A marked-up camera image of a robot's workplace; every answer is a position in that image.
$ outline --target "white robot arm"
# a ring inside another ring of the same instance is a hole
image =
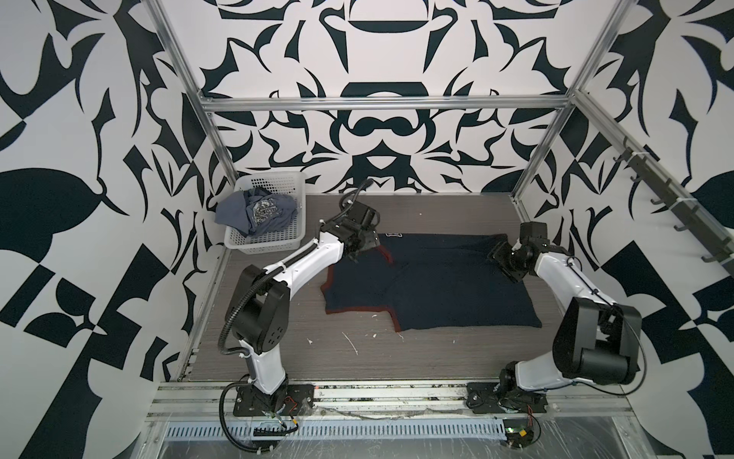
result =
[[[483,394],[481,385],[470,384],[469,408],[477,413],[492,412],[496,406],[488,405],[503,399],[544,405],[545,398],[539,392],[574,383],[596,386],[632,382],[638,371],[640,313],[602,293],[577,268],[578,259],[551,244],[546,224],[523,223],[518,243],[514,247],[501,243],[490,256],[513,281],[522,280],[526,274],[543,279],[558,299],[564,318],[552,351],[508,364],[491,394]]]
[[[252,395],[260,411],[277,413],[286,398],[288,378],[280,362],[279,343],[288,330],[291,298],[342,256],[354,259],[359,252],[379,245],[375,231],[379,213],[357,202],[370,183],[367,180],[342,197],[341,211],[321,222],[318,239],[278,263],[262,270],[250,265],[240,275],[217,344],[222,354],[246,358]],[[225,346],[230,332],[239,347]]]

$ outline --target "wall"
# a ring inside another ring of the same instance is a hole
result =
[[[222,171],[139,1],[5,1],[0,42],[2,456],[125,457],[222,252]]]
[[[612,0],[164,0],[204,96],[565,93]],[[219,113],[241,172],[309,192],[511,191],[552,109]]]
[[[589,86],[728,228],[732,24],[730,1],[641,0]],[[522,201],[601,289],[642,313],[649,374],[629,400],[659,451],[734,454],[734,279],[700,260],[705,249],[617,155],[577,111]]]

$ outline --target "gray laminate floor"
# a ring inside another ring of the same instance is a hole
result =
[[[337,213],[338,199],[337,195],[308,196],[307,236],[315,233],[319,218]],[[380,233],[507,233],[513,241],[520,227],[507,195],[367,195],[360,201],[382,215]],[[217,352],[224,314],[237,278],[246,266],[262,267],[285,255],[277,252],[248,256],[238,250],[232,253],[189,380],[237,380],[246,372],[241,359]],[[291,379],[495,377],[510,361],[549,351],[562,318],[545,282],[528,276],[525,284],[542,328],[450,327],[398,334],[387,312],[327,316],[319,289],[325,281],[326,271],[301,288],[291,301],[288,332],[280,343],[283,366]]]

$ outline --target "metal rail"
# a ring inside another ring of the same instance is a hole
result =
[[[593,47],[589,51],[589,55],[586,57],[586,60],[584,60],[584,64],[581,66],[578,75],[576,75],[573,83],[566,92],[567,95],[571,96],[576,93],[577,90],[585,88],[589,81],[591,81],[599,68],[601,60],[617,39],[619,29],[622,27],[622,24],[627,17],[627,13],[636,4],[637,0],[617,1],[604,23],[604,27],[597,36]],[[561,133],[561,130],[566,125],[568,118],[571,116],[571,113],[573,113],[574,108],[573,104],[569,102],[569,104],[556,113],[555,118],[548,125],[548,129],[545,130],[543,138],[540,140],[540,143],[530,157],[528,166],[520,176],[520,180],[517,181],[515,189],[512,190],[512,196],[516,199],[520,199],[525,190],[528,189],[528,186],[530,186],[530,183],[532,183],[535,175],[538,173],[538,169],[540,169],[540,166],[545,161],[545,157],[548,155],[553,141]]]
[[[219,136],[217,127],[211,120],[211,117],[204,108],[201,106],[201,100],[199,98],[199,87],[196,84],[196,80],[191,73],[191,68],[186,62],[186,57],[181,50],[181,45],[175,36],[171,23],[166,16],[165,9],[161,4],[161,0],[144,0],[143,4],[148,9],[150,19],[153,21],[153,25],[156,27],[156,33],[158,39],[163,45],[163,49],[166,50],[169,57],[171,58],[171,65],[181,80],[181,84],[186,91],[186,95],[189,97],[189,102],[194,109],[196,118],[199,120],[201,127],[204,129],[206,136],[214,146],[214,154],[217,155],[219,163],[225,171],[225,176],[230,182],[230,185],[234,186],[234,182],[237,181],[237,169],[232,163],[232,156],[229,154],[229,150],[225,146],[222,138]]]
[[[719,263],[734,277],[734,241],[732,234],[711,215],[660,163],[646,152],[594,98],[576,91],[571,101],[589,118],[589,122],[621,154],[617,161],[625,161],[637,173],[634,181],[642,181],[658,196],[654,204],[665,204],[682,225],[678,231],[690,231],[710,255],[701,259]]]
[[[207,112],[271,110],[397,110],[560,108],[565,95],[451,95],[420,97],[202,98]]]

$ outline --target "crumpled clothing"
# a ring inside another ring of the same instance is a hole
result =
[[[257,237],[286,229],[298,208],[293,196],[275,195],[263,188],[235,191],[217,205],[214,221]]]

